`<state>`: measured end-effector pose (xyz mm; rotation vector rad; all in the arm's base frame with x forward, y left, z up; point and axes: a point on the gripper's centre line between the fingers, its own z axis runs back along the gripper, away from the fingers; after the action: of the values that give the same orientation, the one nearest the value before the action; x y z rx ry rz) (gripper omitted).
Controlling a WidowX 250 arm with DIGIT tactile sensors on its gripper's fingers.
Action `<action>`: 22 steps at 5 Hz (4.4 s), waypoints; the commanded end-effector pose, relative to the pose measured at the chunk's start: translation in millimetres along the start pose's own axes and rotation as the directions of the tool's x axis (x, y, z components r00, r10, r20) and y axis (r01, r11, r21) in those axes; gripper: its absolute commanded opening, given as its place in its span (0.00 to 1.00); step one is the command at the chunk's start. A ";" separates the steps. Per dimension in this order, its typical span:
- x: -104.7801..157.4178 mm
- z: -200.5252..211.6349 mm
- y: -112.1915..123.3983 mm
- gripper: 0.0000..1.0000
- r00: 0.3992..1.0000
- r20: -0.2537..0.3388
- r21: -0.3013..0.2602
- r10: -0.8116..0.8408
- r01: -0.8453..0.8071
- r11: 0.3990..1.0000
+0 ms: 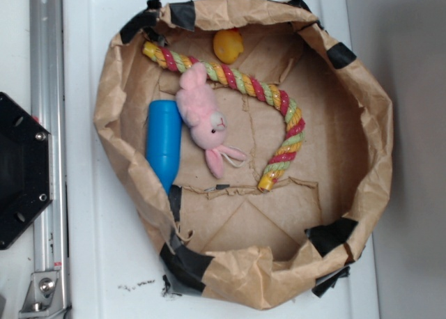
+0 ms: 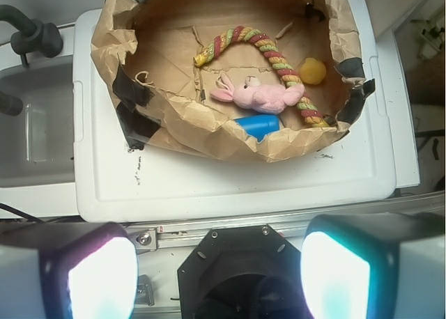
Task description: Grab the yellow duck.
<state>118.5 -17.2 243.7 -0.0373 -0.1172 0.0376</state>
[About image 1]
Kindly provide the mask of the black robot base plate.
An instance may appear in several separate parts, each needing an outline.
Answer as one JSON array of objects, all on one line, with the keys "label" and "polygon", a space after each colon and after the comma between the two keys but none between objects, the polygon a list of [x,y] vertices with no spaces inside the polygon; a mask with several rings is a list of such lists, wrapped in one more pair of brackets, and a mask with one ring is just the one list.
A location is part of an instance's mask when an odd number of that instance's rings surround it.
[{"label": "black robot base plate", "polygon": [[52,202],[51,134],[1,93],[1,249]]}]

